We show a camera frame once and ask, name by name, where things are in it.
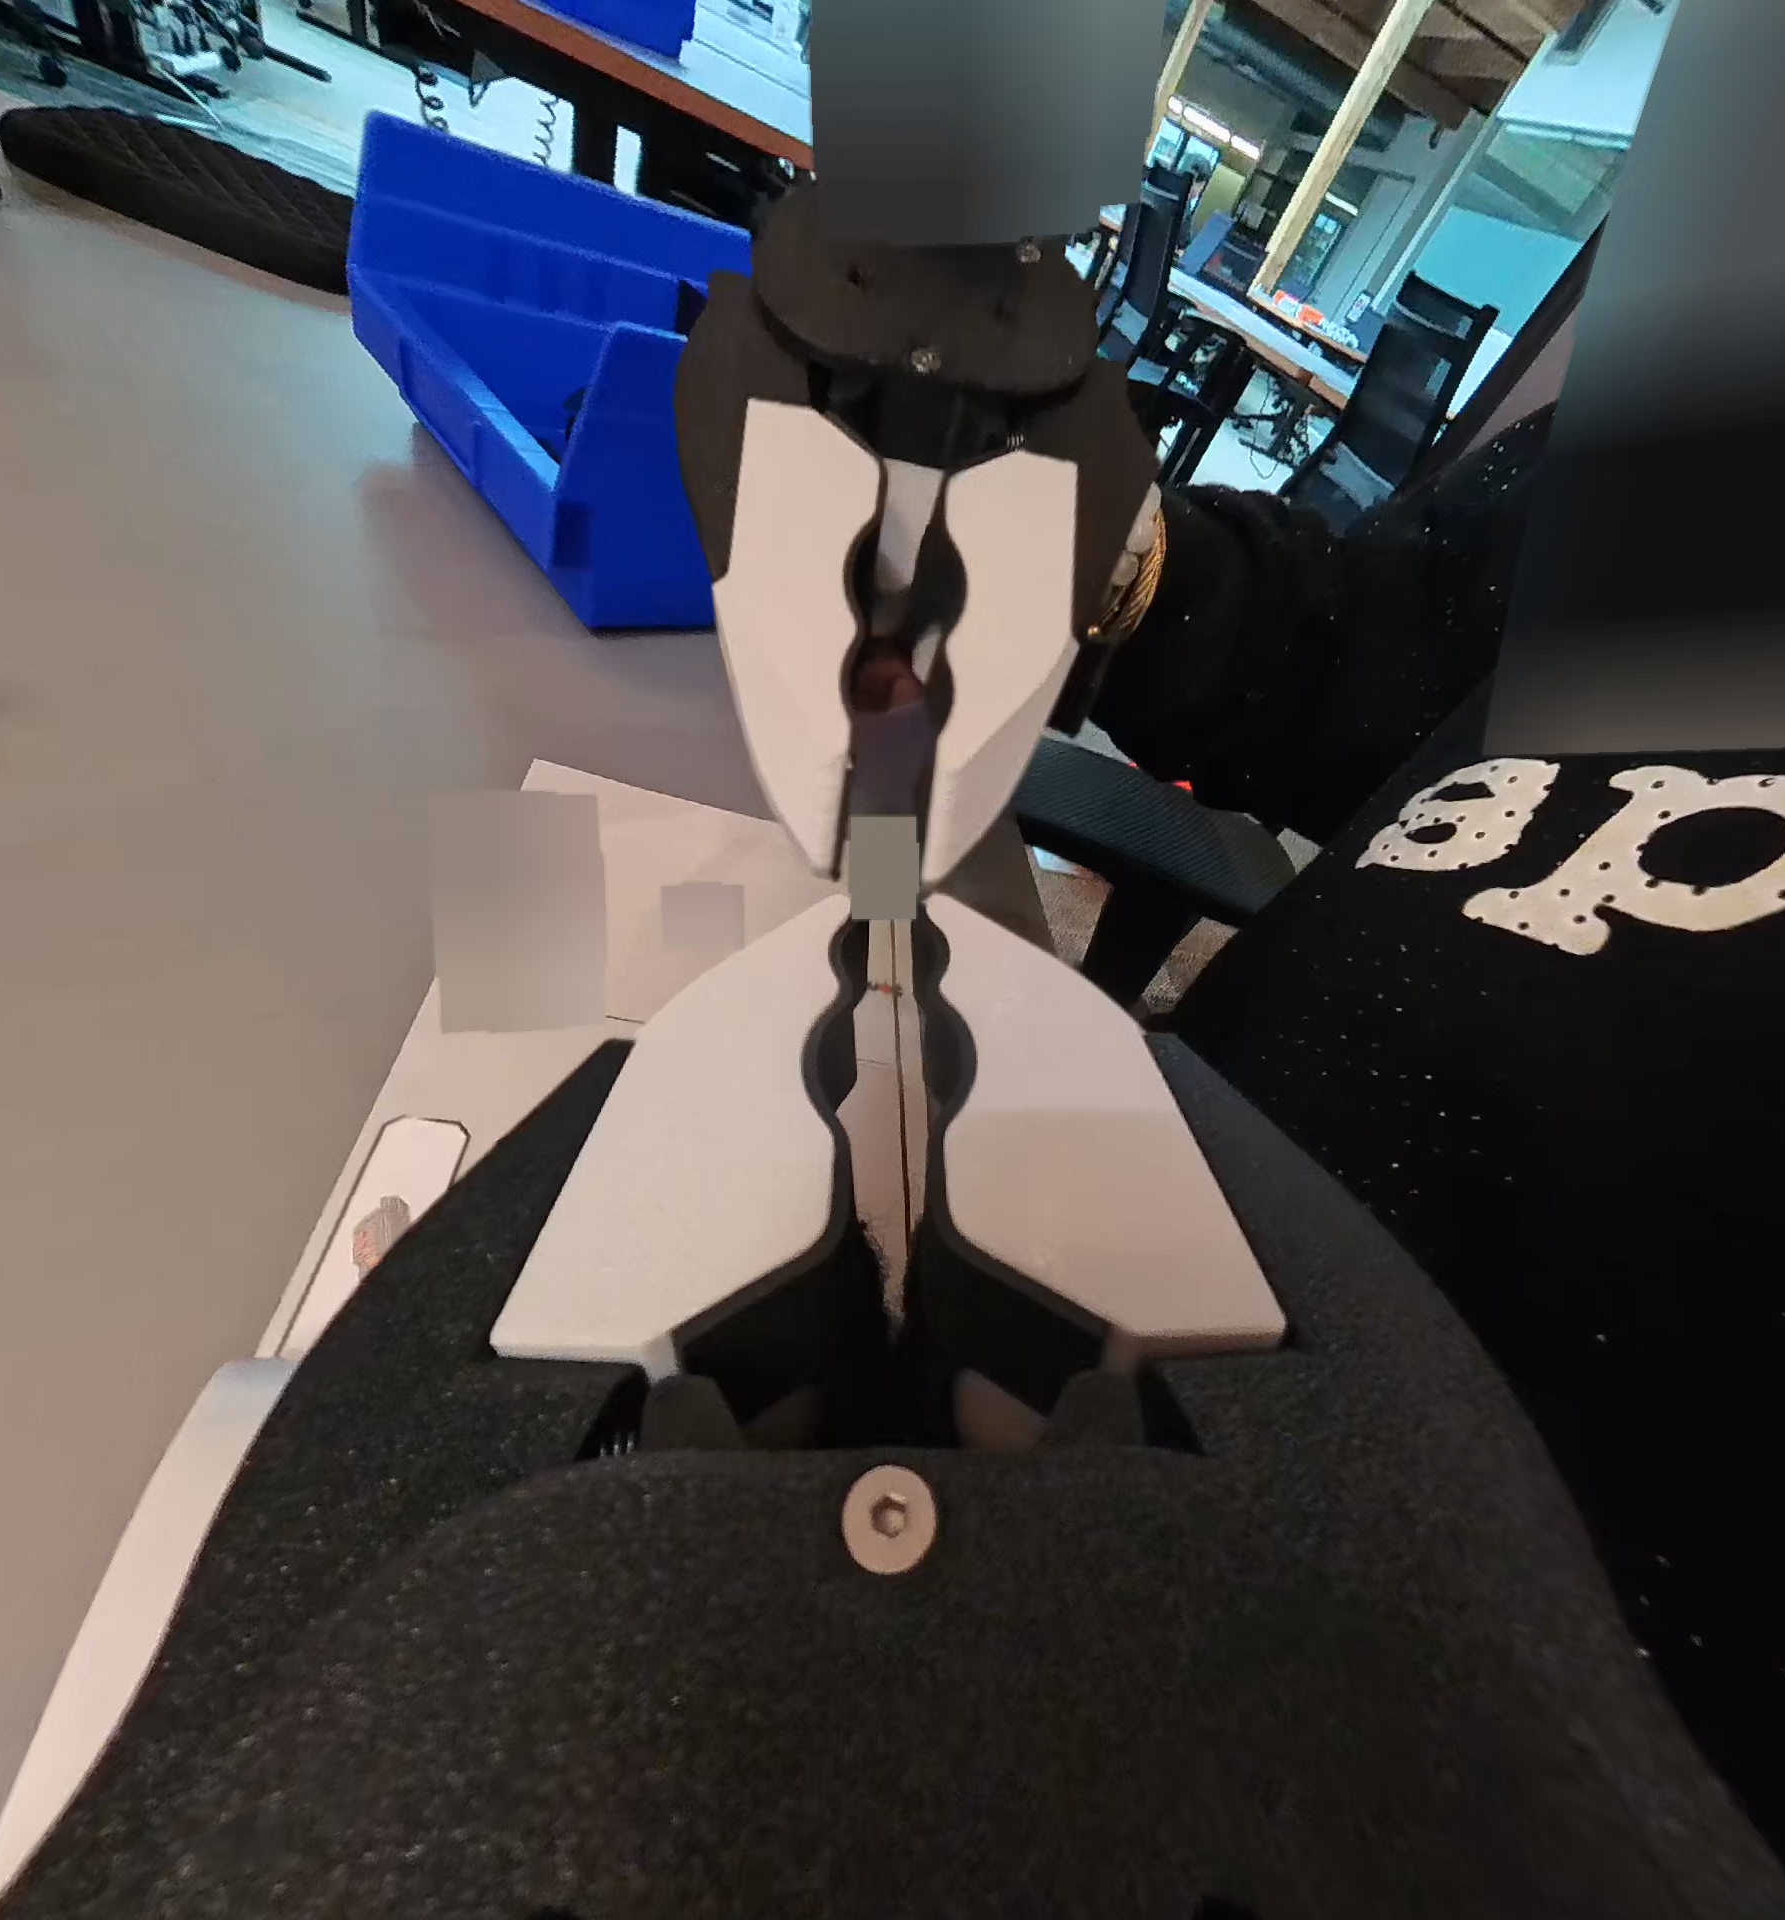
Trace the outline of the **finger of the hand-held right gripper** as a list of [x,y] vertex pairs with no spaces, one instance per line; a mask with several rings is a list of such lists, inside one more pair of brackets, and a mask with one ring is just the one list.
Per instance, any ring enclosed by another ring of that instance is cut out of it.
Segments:
[[965,577],[927,803],[921,886],[943,885],[1008,809],[1077,658],[1078,471],[1013,451],[954,475],[944,527]]
[[881,459],[801,404],[748,403],[715,623],[773,818],[810,873],[843,864],[853,761],[855,562],[884,502]]

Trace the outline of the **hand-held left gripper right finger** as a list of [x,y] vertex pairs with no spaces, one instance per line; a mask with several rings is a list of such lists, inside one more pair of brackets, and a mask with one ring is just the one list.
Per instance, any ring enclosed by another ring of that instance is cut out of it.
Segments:
[[977,1374],[1278,1348],[1287,1312],[1145,1031],[948,896],[912,930],[931,1096],[921,1300]]

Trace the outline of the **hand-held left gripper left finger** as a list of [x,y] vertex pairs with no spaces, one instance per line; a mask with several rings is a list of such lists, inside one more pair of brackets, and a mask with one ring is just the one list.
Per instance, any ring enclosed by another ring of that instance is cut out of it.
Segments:
[[807,1047],[846,924],[844,900],[820,900],[640,1027],[500,1311],[495,1357],[673,1377],[713,1312],[816,1247],[838,1144]]

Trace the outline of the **person's right forearm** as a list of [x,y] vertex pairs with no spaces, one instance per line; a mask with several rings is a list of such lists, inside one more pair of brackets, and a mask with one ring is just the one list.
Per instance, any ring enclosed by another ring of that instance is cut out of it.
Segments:
[[1496,667],[1555,411],[1344,534],[1269,492],[1164,492],[1096,728],[1205,807],[1331,840]]

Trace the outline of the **lego instruction booklet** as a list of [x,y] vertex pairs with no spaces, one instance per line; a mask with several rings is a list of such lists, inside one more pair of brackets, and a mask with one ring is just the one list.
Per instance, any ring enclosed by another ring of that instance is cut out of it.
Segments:
[[0,1896],[132,1704],[249,1440],[388,1230],[423,1214],[599,1045],[634,1040],[713,962],[834,892],[774,823],[544,761],[522,788],[579,798],[599,851],[586,892],[606,903],[604,1019],[446,1032],[441,987],[426,990],[254,1357],[199,1390],[100,1577],[0,1811]]

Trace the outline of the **black mesh office chair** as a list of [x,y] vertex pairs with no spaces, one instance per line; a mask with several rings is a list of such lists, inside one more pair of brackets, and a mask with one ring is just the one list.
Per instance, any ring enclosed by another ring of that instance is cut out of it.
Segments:
[[1123,1008],[1201,923],[1240,929],[1294,878],[1285,845],[1140,769],[1044,737],[1015,794],[1026,848],[1096,876],[1105,900],[1080,975]]

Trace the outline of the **wooden desk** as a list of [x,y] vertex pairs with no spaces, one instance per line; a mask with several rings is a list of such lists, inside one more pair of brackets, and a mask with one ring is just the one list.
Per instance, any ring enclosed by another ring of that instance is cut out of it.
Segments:
[[560,65],[604,78],[794,173],[812,171],[808,69],[706,13],[674,58],[526,2],[453,5],[490,29],[542,48]]

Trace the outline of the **long white desk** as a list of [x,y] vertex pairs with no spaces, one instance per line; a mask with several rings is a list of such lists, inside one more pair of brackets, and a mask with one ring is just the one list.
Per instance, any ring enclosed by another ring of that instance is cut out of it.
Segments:
[[1217,335],[1240,340],[1261,366],[1331,414],[1343,412],[1369,365],[1367,353],[1309,335],[1274,308],[1242,300],[1179,266],[1168,273],[1168,293]]

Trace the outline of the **blue plastic storage bin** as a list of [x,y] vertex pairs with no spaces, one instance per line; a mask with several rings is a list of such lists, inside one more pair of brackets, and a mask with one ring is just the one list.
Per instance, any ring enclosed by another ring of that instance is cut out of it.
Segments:
[[594,633],[706,630],[673,383],[750,236],[373,110],[346,285],[356,340]]

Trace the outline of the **black mesh-back chair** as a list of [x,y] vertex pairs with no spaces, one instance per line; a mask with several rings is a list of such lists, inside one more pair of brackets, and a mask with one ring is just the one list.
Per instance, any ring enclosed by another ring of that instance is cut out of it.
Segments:
[[1334,534],[1392,499],[1448,418],[1496,318],[1495,305],[1469,305],[1408,275],[1331,435],[1278,499]]

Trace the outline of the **black quilted pad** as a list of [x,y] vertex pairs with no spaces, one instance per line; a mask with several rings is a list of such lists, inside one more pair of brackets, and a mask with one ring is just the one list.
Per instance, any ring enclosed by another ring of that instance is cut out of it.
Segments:
[[352,199],[229,145],[117,109],[9,109],[23,176],[140,229],[317,294],[347,294]]

